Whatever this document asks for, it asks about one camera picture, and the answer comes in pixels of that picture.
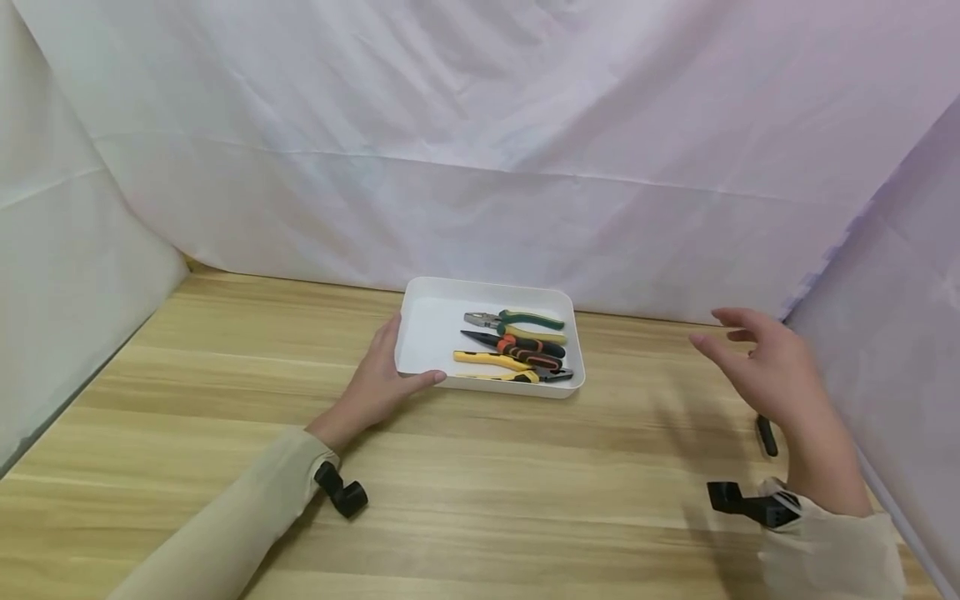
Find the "white fabric backdrop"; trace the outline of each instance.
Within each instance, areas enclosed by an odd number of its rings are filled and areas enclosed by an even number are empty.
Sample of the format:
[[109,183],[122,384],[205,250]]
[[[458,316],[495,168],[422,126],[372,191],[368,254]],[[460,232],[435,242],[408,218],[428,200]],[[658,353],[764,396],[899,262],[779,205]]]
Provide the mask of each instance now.
[[16,0],[135,213],[246,273],[785,314],[960,93],[953,0]]
[[126,209],[0,0],[0,468],[185,273]]
[[870,466],[871,485],[960,598],[960,101],[876,195],[791,318]]

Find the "plastic tray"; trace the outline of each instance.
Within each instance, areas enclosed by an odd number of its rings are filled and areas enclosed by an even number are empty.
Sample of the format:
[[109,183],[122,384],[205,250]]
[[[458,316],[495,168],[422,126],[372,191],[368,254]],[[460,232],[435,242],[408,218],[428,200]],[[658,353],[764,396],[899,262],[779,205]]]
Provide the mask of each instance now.
[[[454,350],[492,352],[460,333],[461,329],[495,333],[464,321],[464,313],[501,310],[535,312],[566,322],[566,357],[564,367],[572,369],[573,378],[556,383],[520,383],[459,377],[458,373],[507,374],[510,371],[492,365],[473,365],[453,360]],[[475,281],[417,277],[407,284],[403,306],[403,323],[396,344],[396,367],[402,373],[417,373],[440,369],[448,377],[440,387],[477,390],[500,394],[565,398],[576,392],[587,379],[584,358],[577,337],[573,302],[557,290],[494,285]],[[542,330],[537,325],[517,324],[523,329]]]

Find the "beige sleeve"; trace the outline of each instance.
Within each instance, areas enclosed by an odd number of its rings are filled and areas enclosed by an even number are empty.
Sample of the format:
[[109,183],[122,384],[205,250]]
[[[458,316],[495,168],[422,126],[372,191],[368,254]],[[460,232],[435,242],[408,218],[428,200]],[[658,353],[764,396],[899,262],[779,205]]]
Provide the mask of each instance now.
[[889,515],[828,513],[768,479],[760,495],[773,495],[800,518],[766,529],[760,562],[772,600],[901,599],[906,583]]
[[324,461],[340,464],[317,438],[285,431],[108,600],[236,600],[317,492],[313,473]]

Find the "wood grain surface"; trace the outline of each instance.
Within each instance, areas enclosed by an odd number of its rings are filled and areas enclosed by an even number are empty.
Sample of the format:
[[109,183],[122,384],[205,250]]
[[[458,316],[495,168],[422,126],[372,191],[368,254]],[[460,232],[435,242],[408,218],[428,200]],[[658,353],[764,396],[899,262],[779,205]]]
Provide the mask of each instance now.
[[[0,481],[0,598],[105,597],[348,382],[401,295],[200,267]],[[762,598],[707,480],[784,475],[687,324],[578,314],[570,400],[438,390],[370,432],[247,598]],[[938,598],[904,550],[911,598]]]

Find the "green-handled pliers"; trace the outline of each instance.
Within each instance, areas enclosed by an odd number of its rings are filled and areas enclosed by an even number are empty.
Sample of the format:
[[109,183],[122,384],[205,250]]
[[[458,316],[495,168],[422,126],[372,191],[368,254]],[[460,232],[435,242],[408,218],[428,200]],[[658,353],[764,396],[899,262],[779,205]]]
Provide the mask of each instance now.
[[538,331],[528,331],[514,327],[515,323],[529,323],[540,325],[547,329],[563,329],[566,323],[559,319],[551,319],[535,313],[524,313],[515,310],[501,310],[500,314],[492,315],[490,313],[464,313],[464,321],[478,327],[489,327],[496,329],[497,335],[514,335],[520,338],[530,338],[541,340],[542,342],[553,342],[561,346],[566,344],[566,336],[562,333],[540,333]]

